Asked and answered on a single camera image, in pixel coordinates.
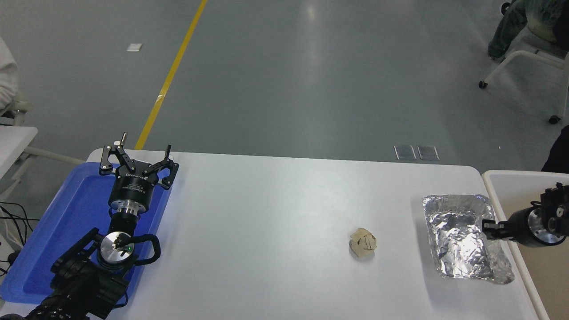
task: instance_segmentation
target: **chair leg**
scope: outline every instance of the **chair leg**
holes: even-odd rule
[[[498,67],[496,67],[496,69],[494,69],[494,71],[492,71],[492,73],[486,77],[486,79],[482,80],[482,82],[485,84],[490,83],[490,81],[492,81],[492,79],[498,74],[500,70],[504,69],[504,67],[506,67],[506,65],[510,63],[515,57],[523,55],[524,52],[525,51],[522,50],[512,52],[506,57],[506,59],[504,59],[504,61],[502,61],[502,63],[498,65]]]
[[[563,101],[560,104],[560,109],[558,116],[563,118],[565,116],[565,111],[567,109],[567,90],[565,88],[569,88],[569,53],[565,56],[565,66],[563,68],[563,78],[565,79],[565,84],[563,88]]]

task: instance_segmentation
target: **crumpled paper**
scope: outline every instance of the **crumpled paper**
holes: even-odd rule
[[[354,234],[351,235],[350,247],[358,257],[365,257],[371,255],[377,248],[377,239],[371,232],[364,228],[358,228]]]

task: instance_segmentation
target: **robotic arm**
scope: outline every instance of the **robotic arm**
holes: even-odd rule
[[[557,183],[546,189],[541,201],[515,212],[508,221],[483,220],[489,240],[511,240],[528,247],[558,245],[569,236],[569,186]]]
[[[174,183],[179,165],[170,159],[170,145],[164,160],[152,165],[130,159],[123,149],[126,133],[112,146],[105,146],[99,166],[100,175],[115,175],[109,197],[109,229],[103,235],[91,229],[69,248],[51,267],[55,274],[50,287],[53,293],[28,316],[9,314],[0,320],[85,320],[91,313],[105,319],[109,313],[128,303],[124,276],[135,266],[151,264],[160,257],[160,242],[155,235],[134,236],[140,214],[146,212],[155,186],[168,190]],[[119,167],[114,169],[109,157],[115,155]],[[169,169],[162,179],[158,172]],[[150,241],[154,255],[138,259],[134,246]],[[91,256],[96,255],[96,262]],[[125,297],[126,302],[118,304]]]

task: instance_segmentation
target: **jeans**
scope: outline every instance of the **jeans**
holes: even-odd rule
[[[566,2],[567,0],[513,1],[488,45],[488,54],[495,58],[503,56],[526,25],[533,34],[543,40],[557,42],[553,27]]]

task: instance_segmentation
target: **yellow floor line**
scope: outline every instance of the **yellow floor line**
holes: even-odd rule
[[[160,107],[162,106],[162,102],[164,101],[164,98],[166,97],[166,93],[168,93],[168,88],[170,88],[170,84],[172,83],[172,79],[174,78],[174,75],[176,74],[176,71],[178,70],[178,66],[180,65],[180,61],[182,60],[182,57],[184,56],[185,49],[188,47],[189,40],[192,39],[192,34],[193,34],[193,31],[196,29],[197,21],[199,21],[201,13],[204,11],[204,7],[205,7],[205,4],[207,2],[208,2],[208,0],[201,0],[200,7],[197,8],[196,15],[193,17],[193,20],[192,20],[191,25],[189,26],[188,32],[185,34],[184,41],[182,42],[182,45],[180,46],[180,49],[178,50],[178,54],[176,54],[176,59],[174,59],[174,62],[172,63],[172,67],[170,67],[170,71],[168,72],[168,75],[166,76],[166,80],[164,81],[164,84],[162,85],[162,89],[160,90],[160,94],[158,94],[158,97],[156,98],[156,102],[154,102],[154,107],[152,108],[152,111],[150,112],[150,115],[148,116],[148,119],[146,120],[146,124],[144,125],[144,128],[142,129],[141,135],[138,137],[137,144],[134,146],[135,150],[142,150],[142,148],[144,147],[144,144],[146,143],[146,139],[148,138],[148,134],[150,134],[150,130],[152,129],[152,126],[154,125],[154,121],[156,120],[156,116],[158,115],[158,112],[160,111]]]

